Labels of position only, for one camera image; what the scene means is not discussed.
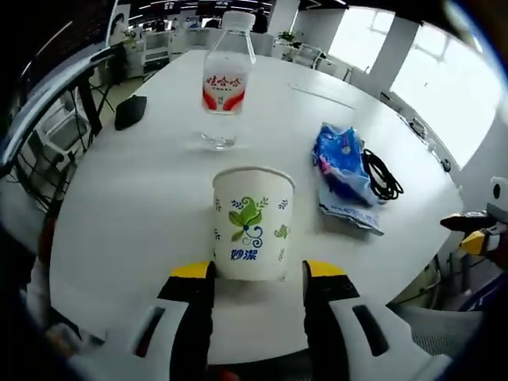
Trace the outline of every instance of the office desk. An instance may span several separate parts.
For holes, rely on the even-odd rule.
[[[439,220],[462,202],[394,111],[339,79],[269,57],[257,57],[236,117],[244,128],[237,145],[209,151],[199,136],[214,120],[201,107],[204,55],[188,52],[154,75],[137,91],[148,97],[142,121],[104,129],[84,156],[56,226],[52,304],[106,337],[108,326],[156,298],[173,267],[211,259],[214,176],[227,167],[273,167],[297,184],[287,280],[217,280],[209,362],[286,355],[307,346],[302,259],[344,267],[361,294],[387,303],[445,242]],[[310,152],[323,121],[355,126],[404,187],[379,215],[384,237],[359,236],[318,211]]]

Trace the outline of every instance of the white wall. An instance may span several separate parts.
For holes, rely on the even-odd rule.
[[[293,32],[302,34],[302,42],[328,52],[343,16],[344,10],[302,10]]]
[[[371,86],[368,92],[379,97],[381,90],[389,90],[397,78],[407,54],[411,50],[420,25],[405,18],[395,17],[387,38],[368,75]]]
[[[483,210],[491,196],[491,178],[508,178],[508,125],[497,113],[475,155],[454,180],[463,186],[466,210]]]
[[[299,0],[277,0],[271,12],[268,34],[277,37],[281,32],[290,30],[299,3]]]

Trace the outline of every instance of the window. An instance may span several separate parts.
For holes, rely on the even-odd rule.
[[[492,125],[502,89],[479,49],[424,25],[391,91],[415,109],[464,167]]]
[[[394,15],[381,10],[346,10],[329,54],[369,72],[387,38]]]

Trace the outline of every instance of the green leaf print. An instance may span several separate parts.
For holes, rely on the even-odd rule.
[[[247,226],[254,226],[261,223],[263,216],[261,215],[261,212],[258,212],[256,216],[252,217],[250,220],[246,221],[245,224]]]
[[[257,215],[256,203],[250,197],[243,197],[241,202],[245,205],[244,209],[240,213],[241,226],[247,225],[247,221],[250,221]]]
[[[284,240],[287,238],[289,234],[289,228],[285,225],[281,225],[279,230],[274,231],[274,235],[277,238],[283,238]]]
[[[241,228],[244,226],[241,222],[241,216],[237,212],[229,212],[228,217],[233,225]]]
[[[241,236],[244,235],[244,231],[243,230],[240,230],[236,233],[233,234],[233,236],[231,237],[231,242],[236,242],[238,240],[240,240]]]

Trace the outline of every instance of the gray chair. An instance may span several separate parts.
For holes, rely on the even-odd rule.
[[[482,318],[481,312],[437,311],[395,304],[388,308],[411,326],[413,341],[431,356],[456,357]]]

